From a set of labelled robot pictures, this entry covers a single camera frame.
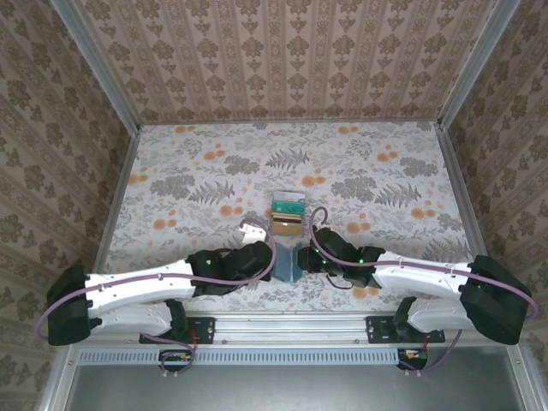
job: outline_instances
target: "purple cable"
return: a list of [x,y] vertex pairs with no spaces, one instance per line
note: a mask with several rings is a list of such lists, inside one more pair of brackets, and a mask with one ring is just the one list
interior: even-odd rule
[[462,330],[459,330],[456,333],[455,339],[453,340],[453,342],[451,343],[449,348],[447,348],[447,351],[445,351],[444,356],[442,358],[440,358],[438,362],[436,362],[435,364],[432,364],[431,366],[427,366],[426,368],[423,368],[422,370],[417,370],[417,369],[414,368],[414,366],[408,364],[405,361],[400,360],[400,363],[403,364],[404,366],[406,366],[407,368],[409,368],[409,371],[415,371],[417,374],[419,372],[423,373],[423,372],[434,371],[436,368],[441,366],[442,362],[444,362],[447,359],[447,357],[449,357],[449,354],[451,354],[451,351],[453,351],[453,349],[455,349],[455,346],[458,343],[459,338],[461,338],[461,334],[462,334]]
[[318,239],[316,239],[316,234],[314,233],[314,218],[316,217],[316,214],[318,211],[324,212],[324,219],[322,221],[322,224],[327,222],[327,216],[328,212],[327,209],[323,206],[320,206],[316,208],[314,211],[312,211],[312,214],[310,215],[310,224],[309,224],[309,231],[310,236],[312,238],[312,241],[316,248],[321,252],[321,254],[326,257],[327,259],[330,259],[331,261],[338,263],[340,265],[347,265],[349,267],[378,267],[381,265],[393,265],[393,266],[407,266],[407,267],[413,267],[413,268],[420,268],[421,270],[430,270],[430,271],[437,271],[442,272],[443,274],[455,274],[458,276],[464,276],[468,278],[472,278],[476,281],[481,281],[482,283],[487,283],[490,285],[494,285],[496,287],[499,287],[501,289],[506,289],[511,293],[514,293],[518,296],[520,296],[523,300],[527,301],[531,308],[533,309],[533,312],[527,316],[528,320],[533,320],[539,315],[539,306],[537,303],[531,298],[529,295],[525,294],[520,289],[517,289],[516,287],[512,287],[511,285],[501,283],[500,281],[493,280],[491,278],[482,277],[477,274],[473,274],[472,272],[466,272],[463,270],[452,270],[448,267],[438,267],[435,265],[428,265],[428,264],[421,264],[421,263],[414,263],[412,261],[374,261],[372,263],[355,263],[353,261],[344,261],[343,259],[338,259],[337,257],[329,254],[318,242]]
[[[140,334],[144,338],[148,338],[149,340],[154,341],[155,343],[181,345],[182,347],[184,347],[184,348],[186,348],[187,350],[190,351],[190,353],[192,354],[192,358],[190,359],[188,364],[185,365],[184,368],[182,368],[181,371],[177,371],[178,374],[183,374],[184,372],[187,372],[192,367],[192,365],[194,363],[194,359],[196,357],[196,350],[192,346],[190,346],[189,344],[187,344],[185,342],[181,342],[181,341],[170,340],[168,338],[160,338],[160,337],[151,336],[150,334],[146,334],[145,332],[141,332]],[[179,354],[179,353],[168,352],[168,353],[164,354],[164,356],[162,357],[162,360],[160,361],[160,368],[162,368],[163,372],[169,372],[168,370],[165,369],[165,361],[168,358],[170,358],[171,356],[177,355],[177,354]]]
[[255,220],[253,218],[244,218],[240,223],[240,227],[243,226],[244,223],[251,223],[252,225],[255,225],[263,229],[265,233],[268,235],[268,239],[269,239],[271,250],[272,250],[271,262],[260,274],[256,275],[255,277],[248,278],[245,280],[232,281],[232,280],[218,280],[216,278],[193,276],[192,274],[178,274],[178,273],[149,274],[141,277],[124,278],[123,280],[110,281],[108,283],[94,285],[93,287],[88,287],[86,289],[77,289],[76,291],[73,291],[72,293],[69,293],[65,295],[64,297],[60,298],[59,300],[55,301],[44,311],[44,313],[40,316],[39,320],[36,322],[36,325],[34,326],[34,334],[36,335],[38,339],[43,341],[48,341],[48,337],[43,335],[40,332],[48,316],[51,313],[53,313],[55,310],[57,310],[62,304],[67,302],[68,300],[72,300],[78,295],[90,293],[92,291],[97,291],[100,289],[109,289],[111,287],[116,287],[117,285],[136,283],[138,281],[154,280],[154,279],[159,280],[161,278],[186,278],[189,280],[200,281],[202,283],[212,283],[212,284],[221,284],[221,285],[246,285],[246,284],[254,283],[255,281],[260,280],[262,277],[266,276],[272,270],[272,267],[274,266],[274,263],[276,262],[276,242],[274,241],[274,238],[272,237],[272,234],[268,230],[268,228],[266,228],[266,226],[259,220]]

